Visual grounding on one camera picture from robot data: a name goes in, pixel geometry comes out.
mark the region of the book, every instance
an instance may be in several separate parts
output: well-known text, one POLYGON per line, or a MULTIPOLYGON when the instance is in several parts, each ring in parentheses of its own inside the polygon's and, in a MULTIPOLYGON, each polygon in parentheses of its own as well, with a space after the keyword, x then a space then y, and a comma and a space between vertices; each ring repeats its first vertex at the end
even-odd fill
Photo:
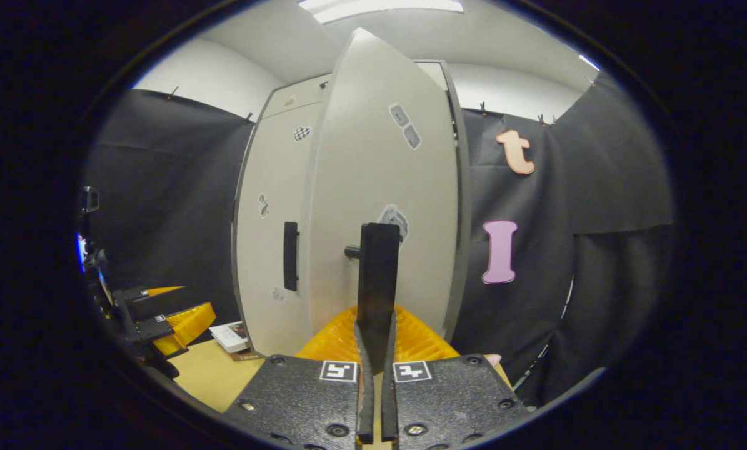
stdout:
POLYGON ((210 327, 209 331, 218 344, 228 353, 237 353, 248 348, 248 334, 242 320, 232 324, 210 327))

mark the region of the ceiling light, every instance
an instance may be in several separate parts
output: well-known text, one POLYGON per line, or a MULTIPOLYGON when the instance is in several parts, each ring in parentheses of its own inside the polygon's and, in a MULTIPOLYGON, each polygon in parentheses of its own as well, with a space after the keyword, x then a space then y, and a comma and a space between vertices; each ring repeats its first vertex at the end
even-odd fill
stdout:
POLYGON ((388 9, 436 9, 461 13, 462 5, 454 0, 304 0, 299 5, 313 13, 320 23, 388 9))
POLYGON ((599 69, 599 68, 598 68, 598 66, 596 66, 595 64, 593 64, 593 62, 591 62, 591 61, 590 61, 589 59, 586 59, 586 58, 584 57, 584 54, 580 54, 580 55, 579 55, 579 59, 581 59, 581 60, 582 60, 582 61, 584 61, 585 63, 588 63, 588 64, 589 64, 589 65, 590 65, 590 66, 591 66, 591 67, 592 67, 593 69, 596 69, 597 71, 600 71, 600 70, 601 70, 601 69, 599 69))

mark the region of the sticker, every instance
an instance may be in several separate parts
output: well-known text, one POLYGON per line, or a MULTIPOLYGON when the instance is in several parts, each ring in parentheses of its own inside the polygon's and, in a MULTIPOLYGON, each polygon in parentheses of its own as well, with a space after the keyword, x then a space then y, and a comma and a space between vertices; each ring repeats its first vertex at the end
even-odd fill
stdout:
POLYGON ((404 108, 402 108, 398 103, 390 105, 390 115, 393 117, 393 120, 396 121, 396 125, 401 126, 401 128, 404 128, 409 123, 407 113, 404 112, 404 108))
POLYGON ((417 150, 421 146, 421 136, 418 136, 418 132, 415 130, 415 126, 411 123, 404 128, 404 139, 407 139, 407 143, 413 150, 417 150))
POLYGON ((295 139, 296 142, 307 139, 307 136, 309 136, 312 131, 313 128, 311 126, 299 126, 296 128, 296 132, 293 133, 293 139, 295 139))
POLYGON ((396 383, 431 379, 426 361, 396 362, 393 364, 393 375, 396 377, 396 383))
POLYGON ((379 215, 378 222, 398 225, 399 234, 401 235, 399 237, 399 242, 401 242, 399 248, 404 246, 404 242, 407 241, 407 236, 409 236, 409 221, 407 220, 407 216, 404 216, 401 211, 398 211, 396 205, 390 204, 384 207, 384 211, 381 211, 381 214, 379 215))
POLYGON ((321 368, 323 381, 344 381, 356 383, 356 362, 324 361, 321 368))
POLYGON ((534 171, 534 163, 527 161, 524 156, 524 148, 529 148, 527 139, 522 139, 517 131, 510 130, 496 136, 496 140, 504 144, 504 153, 507 154, 507 164, 511 170, 525 176, 534 171))
POLYGON ((265 194, 259 194, 259 217, 264 219, 270 214, 270 202, 265 198, 265 194))
POLYGON ((515 279, 513 234, 517 229, 517 224, 508 220, 485 223, 484 230, 490 234, 490 262, 487 271, 481 276, 484 284, 509 283, 515 279))
POLYGON ((278 286, 273 287, 271 294, 273 294, 273 299, 277 302, 284 302, 287 299, 287 291, 278 286))

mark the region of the checkered sticker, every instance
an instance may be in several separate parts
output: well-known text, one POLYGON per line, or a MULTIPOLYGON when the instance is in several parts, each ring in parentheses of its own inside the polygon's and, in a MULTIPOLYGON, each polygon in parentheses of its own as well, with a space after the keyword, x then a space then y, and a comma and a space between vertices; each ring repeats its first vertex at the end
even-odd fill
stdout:
POLYGON ((324 361, 321 369, 323 381, 345 381, 356 382, 356 362, 350 361, 324 361))
POLYGON ((396 377, 396 383, 431 379, 426 361, 396 362, 393 364, 393 375, 396 377))
POLYGON ((311 126, 299 126, 296 128, 296 132, 293 133, 293 139, 295 139, 296 142, 307 139, 307 136, 309 136, 312 131, 313 128, 311 126))

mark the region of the open cabinet door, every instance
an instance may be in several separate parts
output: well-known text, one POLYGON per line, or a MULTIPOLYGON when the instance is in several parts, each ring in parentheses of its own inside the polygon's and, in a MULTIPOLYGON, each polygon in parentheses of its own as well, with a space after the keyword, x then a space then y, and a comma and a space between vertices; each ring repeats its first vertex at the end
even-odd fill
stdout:
POLYGON ((329 83, 307 170, 299 293, 314 333, 356 305, 361 226, 401 226, 396 304, 446 336, 456 318, 458 156, 447 92, 412 60, 357 29, 329 83))

